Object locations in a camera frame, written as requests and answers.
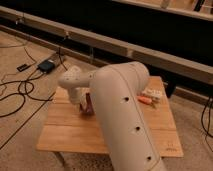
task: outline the floor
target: floor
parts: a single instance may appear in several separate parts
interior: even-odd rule
[[[0,31],[0,47],[18,45],[20,38]],[[28,42],[26,49],[38,63],[49,57],[53,51],[47,48]],[[15,73],[16,67],[24,63],[31,64],[33,61],[26,55],[23,47],[0,48],[0,78],[5,74]],[[92,70],[95,67],[78,61],[72,57],[67,57],[65,62],[67,67],[78,65],[84,71]],[[35,69],[32,66],[26,71],[17,75],[8,76],[4,81],[20,80]],[[51,74],[34,81],[35,91],[33,96],[46,99],[54,92],[57,86],[57,79],[64,68],[59,66]],[[4,96],[17,91],[17,84],[8,86]],[[20,105],[20,97],[11,97],[5,101],[0,101],[0,115],[11,112]],[[183,158],[164,158],[164,162],[169,171],[211,171],[213,170],[213,153],[210,152],[204,141],[200,116],[203,105],[186,100],[173,95],[170,106],[175,118],[179,137],[182,143]],[[2,145],[23,124],[27,118],[42,104],[42,102],[27,99],[24,107],[14,115],[0,118],[0,170],[1,171],[63,171],[63,170],[92,170],[103,171],[112,170],[112,165],[108,155],[92,155],[77,153],[62,153],[68,163],[63,168],[56,157],[51,152],[41,152],[36,150],[36,143],[42,129],[47,114],[48,104],[37,112],[29,122],[3,147]]]

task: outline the red object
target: red object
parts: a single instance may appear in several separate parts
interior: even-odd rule
[[[138,101],[147,105],[151,105],[152,104],[152,99],[149,97],[145,97],[145,96],[137,96]]]

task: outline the screw hole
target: screw hole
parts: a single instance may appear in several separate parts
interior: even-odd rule
[[[151,156],[149,156],[149,157],[147,157],[146,159],[147,159],[147,161],[149,162],[149,161],[151,161],[151,160],[152,160],[152,157],[151,157]]]
[[[136,131],[140,131],[140,129],[141,129],[141,128],[140,128],[139,126],[137,126],[137,127],[135,128]]]
[[[129,97],[124,97],[124,101],[128,102],[129,101]]]

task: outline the wooden tabletop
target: wooden tabletop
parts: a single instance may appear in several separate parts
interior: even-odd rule
[[[161,90],[163,98],[156,108],[140,104],[157,150],[164,157],[182,157],[175,122],[160,77],[151,77],[148,87]],[[58,87],[41,132],[38,150],[80,153],[108,153],[95,115],[79,114],[68,100],[66,90]]]

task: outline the table leg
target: table leg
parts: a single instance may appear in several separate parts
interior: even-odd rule
[[[60,163],[62,164],[62,166],[66,165],[66,162],[64,160],[64,157],[61,155],[60,152],[53,152],[56,156],[56,158],[60,161]]]

